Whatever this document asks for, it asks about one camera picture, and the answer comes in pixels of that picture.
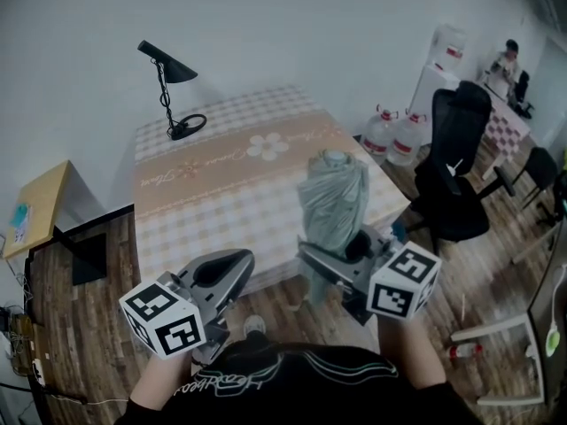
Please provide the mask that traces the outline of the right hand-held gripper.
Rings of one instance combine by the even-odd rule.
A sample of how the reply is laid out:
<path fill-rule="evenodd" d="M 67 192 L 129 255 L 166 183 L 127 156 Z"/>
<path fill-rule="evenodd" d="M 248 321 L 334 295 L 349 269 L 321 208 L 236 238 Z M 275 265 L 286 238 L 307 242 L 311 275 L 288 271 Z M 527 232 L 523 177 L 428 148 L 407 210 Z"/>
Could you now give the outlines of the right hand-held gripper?
<path fill-rule="evenodd" d="M 299 243 L 298 256 L 325 280 L 353 284 L 342 306 L 362 325 L 372 314 L 411 320 L 431 296 L 441 268 L 438 256 L 413 242 L 387 241 L 376 229 L 360 229 L 343 256 L 309 242 Z"/>

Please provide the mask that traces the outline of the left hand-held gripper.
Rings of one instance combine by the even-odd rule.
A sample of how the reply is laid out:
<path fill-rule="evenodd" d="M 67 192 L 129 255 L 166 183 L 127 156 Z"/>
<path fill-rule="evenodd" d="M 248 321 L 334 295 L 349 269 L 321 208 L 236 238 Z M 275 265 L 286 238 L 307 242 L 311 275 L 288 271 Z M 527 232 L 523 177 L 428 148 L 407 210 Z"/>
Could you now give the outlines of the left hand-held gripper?
<path fill-rule="evenodd" d="M 221 310 L 238 298 L 254 267 L 250 250 L 214 251 L 192 260 L 177 275 L 165 272 L 138 284 L 120 299 L 120 307 L 137 338 L 159 358 L 197 349 L 208 362 L 227 343 L 228 325 L 188 288 L 199 287 L 203 299 Z"/>

